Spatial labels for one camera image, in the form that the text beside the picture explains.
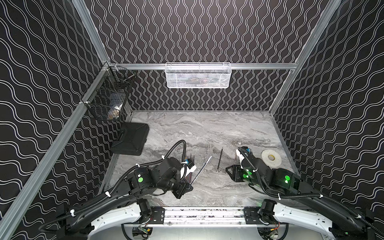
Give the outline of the black pencil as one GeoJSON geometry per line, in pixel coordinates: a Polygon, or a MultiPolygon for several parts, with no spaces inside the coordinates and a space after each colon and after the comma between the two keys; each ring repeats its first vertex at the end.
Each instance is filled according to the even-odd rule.
{"type": "Polygon", "coordinates": [[[222,160],[222,156],[223,156],[223,150],[224,150],[224,148],[222,148],[221,152],[220,152],[220,156],[219,156],[219,160],[218,160],[218,165],[217,165],[217,169],[216,169],[217,173],[220,171],[220,165],[221,165],[221,160],[222,160]]]}

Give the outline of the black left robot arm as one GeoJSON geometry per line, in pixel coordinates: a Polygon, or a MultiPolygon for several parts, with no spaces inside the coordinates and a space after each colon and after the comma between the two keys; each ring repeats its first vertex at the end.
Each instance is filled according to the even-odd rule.
{"type": "Polygon", "coordinates": [[[123,204],[144,206],[142,219],[150,215],[151,208],[141,197],[157,189],[171,191],[177,199],[193,190],[185,179],[187,175],[186,141],[176,142],[166,155],[154,162],[136,165],[125,172],[113,187],[84,204],[64,208],[55,220],[46,222],[39,231],[54,234],[60,240],[85,240],[95,233],[96,222],[102,215],[123,204]]]}

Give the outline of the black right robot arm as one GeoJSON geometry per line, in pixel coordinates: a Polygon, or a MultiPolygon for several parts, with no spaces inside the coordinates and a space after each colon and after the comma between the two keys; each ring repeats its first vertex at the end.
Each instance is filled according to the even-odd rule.
{"type": "Polygon", "coordinates": [[[234,182],[247,183],[267,195],[260,207],[246,207],[247,224],[296,225],[320,233],[329,240],[375,240],[384,232],[374,225],[371,210],[354,210],[316,190],[293,172],[272,169],[246,146],[236,150],[240,164],[226,168],[234,182]]]}

